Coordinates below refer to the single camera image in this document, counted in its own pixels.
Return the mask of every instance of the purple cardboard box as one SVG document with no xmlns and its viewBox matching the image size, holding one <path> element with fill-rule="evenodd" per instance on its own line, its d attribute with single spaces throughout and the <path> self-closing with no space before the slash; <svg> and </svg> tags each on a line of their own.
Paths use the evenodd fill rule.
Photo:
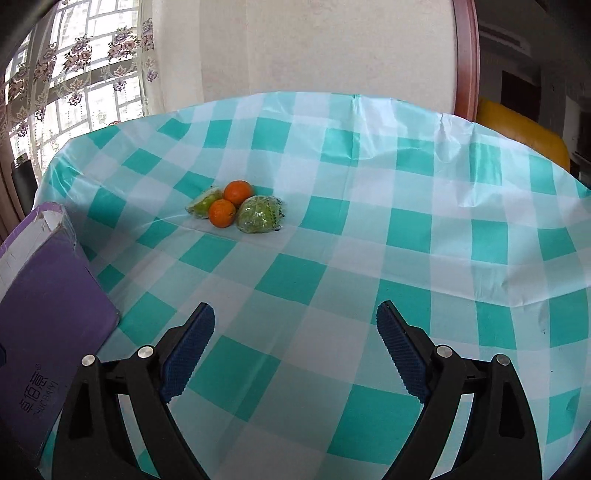
<svg viewBox="0 0 591 480">
<path fill-rule="evenodd" d="M 0 418 L 35 464 L 80 360 L 118 319 L 65 208 L 34 209 L 0 247 Z"/>
</svg>

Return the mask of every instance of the green fruit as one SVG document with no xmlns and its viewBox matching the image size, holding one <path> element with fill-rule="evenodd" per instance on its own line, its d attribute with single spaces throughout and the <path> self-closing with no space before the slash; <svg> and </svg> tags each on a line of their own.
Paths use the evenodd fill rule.
<svg viewBox="0 0 591 480">
<path fill-rule="evenodd" d="M 219 187 L 209 187 L 205 192 L 199 195 L 185 208 L 191 215 L 197 218 L 208 218 L 209 208 L 216 200 L 220 200 L 223 196 Z"/>
<path fill-rule="evenodd" d="M 236 216 L 236 226 L 244 233 L 266 233 L 281 228 L 281 201 L 276 197 L 255 195 L 246 199 Z"/>
</svg>

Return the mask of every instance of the wooden door frame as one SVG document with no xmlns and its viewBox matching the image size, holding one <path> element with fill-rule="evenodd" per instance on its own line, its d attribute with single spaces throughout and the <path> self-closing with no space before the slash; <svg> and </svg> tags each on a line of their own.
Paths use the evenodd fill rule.
<svg viewBox="0 0 591 480">
<path fill-rule="evenodd" d="M 454 114 L 476 120 L 480 85 L 480 40 L 474 0 L 453 0 L 456 17 L 456 104 Z"/>
</svg>

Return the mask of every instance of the plastic tablecloth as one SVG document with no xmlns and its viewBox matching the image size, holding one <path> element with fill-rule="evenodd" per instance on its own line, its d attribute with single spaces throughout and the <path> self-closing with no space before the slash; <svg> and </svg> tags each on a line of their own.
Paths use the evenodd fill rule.
<svg viewBox="0 0 591 480">
<path fill-rule="evenodd" d="M 282 230 L 185 212 L 235 179 L 284 201 Z M 381 478 L 421 410 L 376 331 L 386 299 L 462 356 L 511 358 L 545 478 L 591 418 L 589 191 L 490 129 L 358 95 L 221 100 L 70 140 L 46 200 L 66 205 L 122 313 L 101 360 L 155 343 L 201 301 L 214 308 L 214 337 L 170 403 L 214 480 Z M 466 397 L 436 473 L 469 409 Z"/>
</svg>

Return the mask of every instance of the yellow chair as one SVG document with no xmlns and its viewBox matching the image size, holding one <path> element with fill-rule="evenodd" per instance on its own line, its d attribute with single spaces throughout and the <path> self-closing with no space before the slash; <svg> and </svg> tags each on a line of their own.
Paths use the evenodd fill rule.
<svg viewBox="0 0 591 480">
<path fill-rule="evenodd" d="M 562 138 L 533 120 L 498 103 L 480 98 L 476 123 L 527 145 L 566 171 L 570 171 L 569 151 Z"/>
</svg>

